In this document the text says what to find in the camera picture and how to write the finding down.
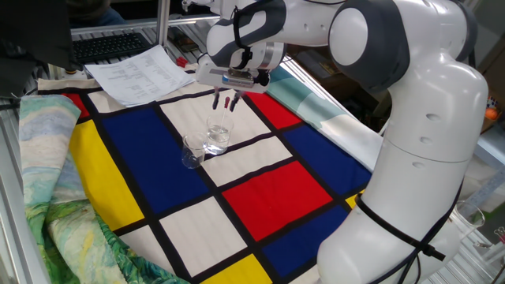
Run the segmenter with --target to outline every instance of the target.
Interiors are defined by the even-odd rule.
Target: tipped glass
[[[182,164],[188,169],[196,169],[205,158],[205,133],[189,132],[182,137]]]

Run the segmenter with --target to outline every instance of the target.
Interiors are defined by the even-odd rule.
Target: blue square
[[[321,243],[342,224],[347,212],[340,206],[290,231],[263,248],[276,271],[284,277],[313,257]]]
[[[105,118],[103,126],[155,213],[208,192],[152,108]]]
[[[312,127],[304,125],[284,133],[284,137],[339,195],[363,185],[372,176],[353,157]]]

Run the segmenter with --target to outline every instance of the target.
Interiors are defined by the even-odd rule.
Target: shelf
[[[505,165],[505,131],[494,125],[482,134],[475,147],[475,155],[495,169]]]

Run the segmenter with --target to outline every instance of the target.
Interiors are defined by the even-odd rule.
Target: person
[[[110,0],[66,0],[71,28],[127,24]]]

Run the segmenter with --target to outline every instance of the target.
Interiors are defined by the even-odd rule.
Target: yellow square
[[[111,230],[144,218],[92,120],[76,125],[69,148],[86,196]]]
[[[357,194],[354,194],[353,196],[351,196],[351,197],[349,197],[349,198],[347,198],[347,199],[346,199],[347,204],[349,204],[349,206],[350,206],[351,208],[354,208],[354,206],[356,206],[356,201],[354,201],[354,199],[356,199],[356,195],[357,195]]]
[[[256,257],[249,255],[202,284],[271,284],[271,280]]]

